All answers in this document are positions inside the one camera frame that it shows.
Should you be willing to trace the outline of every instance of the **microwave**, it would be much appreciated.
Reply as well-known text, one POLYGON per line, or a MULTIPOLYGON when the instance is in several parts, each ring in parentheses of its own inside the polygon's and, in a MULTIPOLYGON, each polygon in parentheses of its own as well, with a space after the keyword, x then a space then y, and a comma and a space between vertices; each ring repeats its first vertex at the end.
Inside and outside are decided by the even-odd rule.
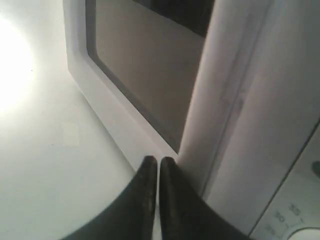
POLYGON ((69 72, 125 158, 174 158, 252 239, 319 234, 320 2, 157 2, 63 2, 69 72))

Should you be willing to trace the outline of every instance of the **control panel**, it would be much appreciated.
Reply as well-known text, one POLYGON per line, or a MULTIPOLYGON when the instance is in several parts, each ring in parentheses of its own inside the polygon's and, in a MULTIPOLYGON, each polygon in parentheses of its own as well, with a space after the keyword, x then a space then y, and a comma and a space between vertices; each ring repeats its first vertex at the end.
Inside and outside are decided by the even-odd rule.
POLYGON ((320 240, 320 127, 250 237, 255 240, 320 240))

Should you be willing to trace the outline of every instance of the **microwave window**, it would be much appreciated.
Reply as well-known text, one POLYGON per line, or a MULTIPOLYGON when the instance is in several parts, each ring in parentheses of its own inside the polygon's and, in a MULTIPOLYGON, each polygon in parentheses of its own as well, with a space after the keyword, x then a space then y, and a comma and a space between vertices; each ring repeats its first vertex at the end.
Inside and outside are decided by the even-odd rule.
POLYGON ((177 152, 213 0, 86 0, 89 56, 177 152))

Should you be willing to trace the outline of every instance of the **white countertop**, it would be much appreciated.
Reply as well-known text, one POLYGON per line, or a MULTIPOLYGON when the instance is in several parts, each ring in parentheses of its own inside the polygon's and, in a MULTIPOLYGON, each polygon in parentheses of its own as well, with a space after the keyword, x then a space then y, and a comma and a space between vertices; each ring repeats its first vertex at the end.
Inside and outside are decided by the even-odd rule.
POLYGON ((57 240, 134 171, 67 69, 62 0, 0 0, 0 239, 57 240))

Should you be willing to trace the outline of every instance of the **printed number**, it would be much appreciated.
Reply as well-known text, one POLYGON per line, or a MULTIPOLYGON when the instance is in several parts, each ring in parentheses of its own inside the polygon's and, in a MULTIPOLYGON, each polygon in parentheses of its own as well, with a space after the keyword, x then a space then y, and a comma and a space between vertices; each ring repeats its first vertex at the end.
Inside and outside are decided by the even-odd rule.
POLYGON ((274 217, 278 219, 280 223, 283 223, 286 220, 286 218, 279 211, 276 211, 274 217))
POLYGON ((276 231, 269 224, 265 226, 265 230, 272 236, 276 235, 276 231))
POLYGON ((291 212, 293 212, 294 215, 299 216, 301 214, 301 211, 299 208, 297 208, 296 205, 294 205, 293 203, 291 203, 291 205, 289 206, 289 210, 291 212))

